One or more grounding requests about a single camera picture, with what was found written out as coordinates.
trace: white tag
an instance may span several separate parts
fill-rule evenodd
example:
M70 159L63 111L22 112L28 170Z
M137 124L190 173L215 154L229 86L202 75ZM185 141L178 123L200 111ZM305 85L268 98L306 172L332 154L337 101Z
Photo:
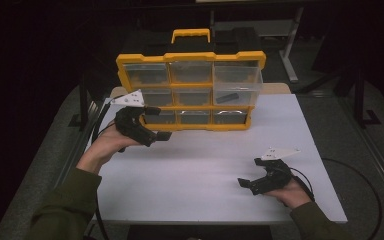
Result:
M301 152L299 149L269 148L263 156L262 160L277 160L287 156L291 156Z
M141 90L129 93L119 98L111 100L111 104L122 105L126 107L143 107L145 106Z

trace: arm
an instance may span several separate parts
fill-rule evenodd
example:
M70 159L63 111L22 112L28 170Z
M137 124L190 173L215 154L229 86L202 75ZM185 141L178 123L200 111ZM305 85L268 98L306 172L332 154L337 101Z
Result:
M276 197L292 209L291 217L297 225L302 239L354 239L338 224L330 221L294 179L283 189L268 192L266 195Z
M97 174L118 150L136 141L108 127L80 158L64 183L34 213L26 239L82 239L96 209Z

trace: yellow handle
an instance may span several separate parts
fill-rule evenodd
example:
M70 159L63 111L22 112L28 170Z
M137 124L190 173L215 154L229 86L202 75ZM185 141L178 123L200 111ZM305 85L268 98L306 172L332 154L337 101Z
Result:
M194 37L194 36L207 36L207 41L210 42L210 29L198 28L198 29L176 29L173 31L173 37L171 43L174 43L176 37Z

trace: black controller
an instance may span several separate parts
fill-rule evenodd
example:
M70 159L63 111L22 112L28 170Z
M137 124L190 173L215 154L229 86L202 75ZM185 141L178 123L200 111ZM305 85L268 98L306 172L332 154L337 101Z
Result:
M266 169L267 175L254 181L238 178L241 187L249 188L254 195L263 194L285 187L293 178L304 189L310 199L313 202L315 201L314 194L307 185L299 177L294 176L289 166L281 159L261 160L261 158L256 158L254 161L257 166L262 166Z
M160 108L156 107L124 107L115 115L115 126L117 130L126 137L147 147L155 141L168 141L171 132L157 132L145 128L139 121L139 117L144 115L159 115Z

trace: dark background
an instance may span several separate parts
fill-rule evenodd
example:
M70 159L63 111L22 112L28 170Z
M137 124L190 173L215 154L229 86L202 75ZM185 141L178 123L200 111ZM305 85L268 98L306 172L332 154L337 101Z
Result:
M0 220L79 80L97 101L120 85L115 59L130 31L209 27L210 8L167 5L193 1L142 8L148 2L0 1ZM290 17L302 1L279 2L285 3L215 7L216 20ZM298 32L304 39L326 37L314 70L330 73L355 59L384 95L384 1L320 2L307 5Z

